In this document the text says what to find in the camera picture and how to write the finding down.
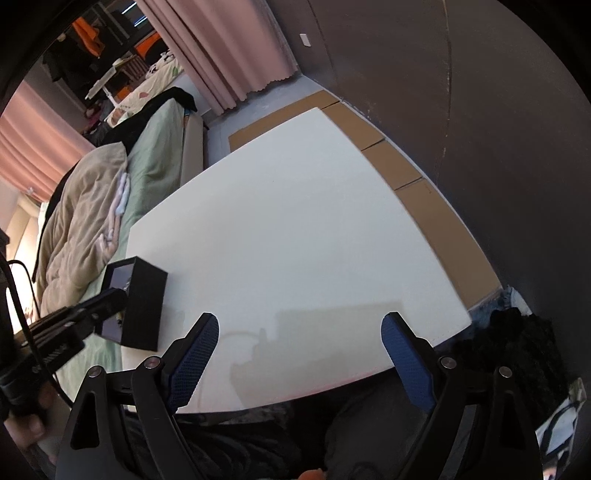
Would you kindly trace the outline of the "left hand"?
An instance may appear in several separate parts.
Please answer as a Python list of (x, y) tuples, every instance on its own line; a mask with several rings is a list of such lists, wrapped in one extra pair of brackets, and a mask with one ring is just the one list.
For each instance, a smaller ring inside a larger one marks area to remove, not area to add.
[[(50, 383), (45, 383), (39, 392), (38, 406), (43, 417), (46, 416), (55, 401), (57, 393)], [(15, 417), (10, 414), (4, 421), (4, 426), (12, 440), (22, 453), (27, 453), (30, 448), (43, 440), (47, 435), (47, 421), (43, 421), (38, 415), (28, 417)]]

